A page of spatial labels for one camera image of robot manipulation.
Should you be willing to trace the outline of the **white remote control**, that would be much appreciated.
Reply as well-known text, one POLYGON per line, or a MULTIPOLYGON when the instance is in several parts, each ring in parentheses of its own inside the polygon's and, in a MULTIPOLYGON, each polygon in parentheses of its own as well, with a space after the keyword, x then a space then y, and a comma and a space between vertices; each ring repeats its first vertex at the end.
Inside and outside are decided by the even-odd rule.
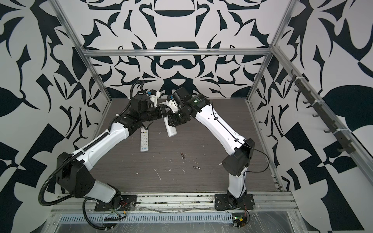
POLYGON ((141 127, 140 129, 140 151, 146 152, 149 150, 149 133, 148 130, 141 127))

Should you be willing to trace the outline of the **white remote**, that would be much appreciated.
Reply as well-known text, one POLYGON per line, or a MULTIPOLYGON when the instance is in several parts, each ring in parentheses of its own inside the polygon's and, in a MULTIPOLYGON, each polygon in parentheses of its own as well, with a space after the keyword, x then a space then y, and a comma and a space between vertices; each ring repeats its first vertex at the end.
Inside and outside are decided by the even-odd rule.
POLYGON ((175 127, 169 125, 169 117, 167 116, 163 119, 164 119, 164 123, 165 123, 165 127, 166 127, 166 130, 167 130, 168 137, 175 136, 177 134, 177 130, 176 130, 175 127))

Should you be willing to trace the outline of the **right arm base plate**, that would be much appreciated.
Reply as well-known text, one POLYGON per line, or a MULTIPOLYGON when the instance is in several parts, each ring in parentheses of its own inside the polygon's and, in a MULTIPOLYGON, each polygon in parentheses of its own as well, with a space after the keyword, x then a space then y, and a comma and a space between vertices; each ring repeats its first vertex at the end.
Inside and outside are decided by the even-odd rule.
POLYGON ((216 211, 226 211, 231 209, 253 210, 255 206, 253 195, 247 193, 244 193, 238 199, 231 194, 215 194, 214 200, 214 208, 216 211))

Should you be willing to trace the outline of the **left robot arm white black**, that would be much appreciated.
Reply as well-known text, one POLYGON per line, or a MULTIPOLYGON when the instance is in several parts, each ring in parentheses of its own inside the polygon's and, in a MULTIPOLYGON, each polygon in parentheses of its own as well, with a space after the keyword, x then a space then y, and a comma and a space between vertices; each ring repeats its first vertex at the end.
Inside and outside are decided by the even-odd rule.
POLYGON ((132 97, 125 109, 110 121, 108 128, 97 138, 71 154, 64 152, 58 156, 57 168, 51 177, 69 192, 69 196, 58 202, 75 197, 117 206, 120 191, 96 180, 90 171, 117 144, 144 128, 144 123, 167 119, 177 109, 173 97, 168 97, 164 102, 159 102, 158 96, 151 92, 132 97))

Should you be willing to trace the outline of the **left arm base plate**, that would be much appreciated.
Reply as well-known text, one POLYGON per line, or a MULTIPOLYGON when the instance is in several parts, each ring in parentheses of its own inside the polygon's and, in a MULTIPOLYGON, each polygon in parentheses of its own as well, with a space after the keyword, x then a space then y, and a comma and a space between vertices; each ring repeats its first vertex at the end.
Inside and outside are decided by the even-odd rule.
POLYGON ((111 210, 129 211, 136 207, 137 195, 121 195, 115 196, 109 203, 97 201, 95 205, 96 212, 107 212, 111 210))

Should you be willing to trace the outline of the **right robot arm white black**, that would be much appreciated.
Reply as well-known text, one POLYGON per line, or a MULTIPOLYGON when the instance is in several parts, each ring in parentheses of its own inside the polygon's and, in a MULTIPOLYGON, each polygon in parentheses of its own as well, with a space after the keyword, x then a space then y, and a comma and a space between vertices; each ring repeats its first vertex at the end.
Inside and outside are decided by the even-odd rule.
POLYGON ((194 118, 202 123, 224 147, 228 154, 222 161, 224 169, 229 173, 227 199, 232 207, 237 207, 247 194, 244 176, 253 156, 255 142, 236 133, 217 113, 212 102, 202 94, 192 96, 182 87, 167 97, 165 105, 171 109, 164 118, 169 137, 177 134, 177 126, 194 118))

